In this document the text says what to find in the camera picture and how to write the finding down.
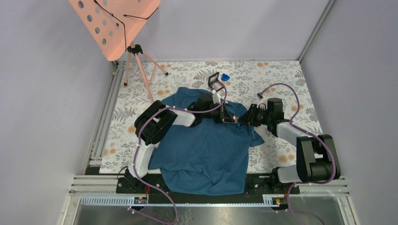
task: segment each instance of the hole in music stand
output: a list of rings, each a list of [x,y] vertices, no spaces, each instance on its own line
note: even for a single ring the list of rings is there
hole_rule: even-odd
[[[84,3],[82,1],[78,1],[77,5],[79,6],[79,8],[83,8],[84,7]]]

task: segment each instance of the metal floor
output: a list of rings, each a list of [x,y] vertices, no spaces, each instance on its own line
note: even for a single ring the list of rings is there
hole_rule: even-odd
[[[295,209],[308,210],[318,215],[325,224],[343,225],[338,202],[333,197],[292,197]],[[161,220],[174,219],[172,207],[145,207],[143,212]],[[275,213],[267,207],[178,207],[177,225],[295,225],[299,222],[290,212]],[[308,225],[320,225],[314,216],[296,213]],[[76,225],[158,225],[141,215],[132,214],[127,207],[81,205],[77,211]]]

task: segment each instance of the blue object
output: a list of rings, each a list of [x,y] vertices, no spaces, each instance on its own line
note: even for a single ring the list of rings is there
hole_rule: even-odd
[[[221,80],[222,81],[227,81],[227,80],[229,80],[230,79],[230,76],[228,76],[228,75],[226,75],[226,74],[222,74],[221,75]]]
[[[206,90],[179,88],[162,100],[166,105],[185,108]],[[247,109],[230,102],[231,115],[242,116]],[[160,168],[171,191],[198,195],[243,193],[249,147],[263,139],[247,125],[216,124],[203,119],[196,127],[172,126],[152,154],[149,169]]]

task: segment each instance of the floral pattern mat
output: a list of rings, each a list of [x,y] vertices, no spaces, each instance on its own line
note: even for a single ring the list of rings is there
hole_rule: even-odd
[[[149,80],[153,64],[143,63]],[[228,91],[227,100],[242,103],[249,108],[257,100],[256,93],[268,85],[284,82],[291,85],[300,99],[300,112],[294,123],[316,134],[321,127],[314,105],[298,61],[212,61],[212,62],[167,62],[161,63],[169,75],[159,69],[155,72],[151,90],[155,100],[162,100],[174,94],[178,87],[205,89],[207,79],[215,72],[230,76],[223,82]],[[130,68],[139,74],[136,63]],[[297,109],[293,93],[284,86],[274,86],[265,93],[264,98],[283,99],[285,117],[290,118]],[[118,173],[130,164],[137,147],[138,138],[134,134],[134,121],[151,105],[145,85],[140,77],[129,73],[128,86],[120,86],[114,114],[112,117],[100,173]],[[276,166],[293,165],[296,162],[296,148],[287,141],[272,136],[266,126],[256,127],[265,143],[250,147],[247,173],[269,173]]]

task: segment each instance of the orange music stand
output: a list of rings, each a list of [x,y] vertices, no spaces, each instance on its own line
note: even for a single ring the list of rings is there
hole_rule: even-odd
[[[168,75],[160,65],[153,60],[140,45],[133,40],[145,25],[147,19],[157,10],[160,0],[69,0],[74,10],[91,33],[102,53],[108,61],[119,59],[123,52],[129,52],[127,57],[124,85],[127,86],[131,53],[134,54],[141,79],[144,81],[149,96],[154,101],[151,89],[156,67]],[[148,82],[138,53],[144,54],[154,63],[152,76]]]

